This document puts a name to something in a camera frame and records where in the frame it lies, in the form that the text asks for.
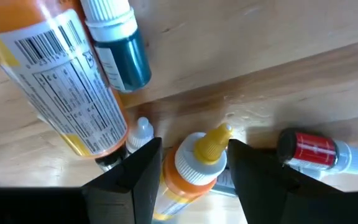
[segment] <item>nutrition facts label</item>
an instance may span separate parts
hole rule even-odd
[[[83,141],[89,154],[124,137],[127,124],[75,11],[0,38],[20,63],[3,69],[60,134]]]

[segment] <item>bottle nozzle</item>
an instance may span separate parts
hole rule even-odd
[[[195,144],[194,154],[204,164],[216,163],[226,148],[232,134],[232,127],[227,123],[210,130]]]

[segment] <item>wooden surface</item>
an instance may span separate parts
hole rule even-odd
[[[358,1],[131,3],[153,77],[122,99],[133,118],[150,118],[165,149],[222,121],[254,147],[274,147],[288,126],[358,146]],[[74,186],[99,174],[0,71],[0,186]],[[323,181],[358,190],[358,176]],[[209,194],[174,222],[246,220],[236,198]]]

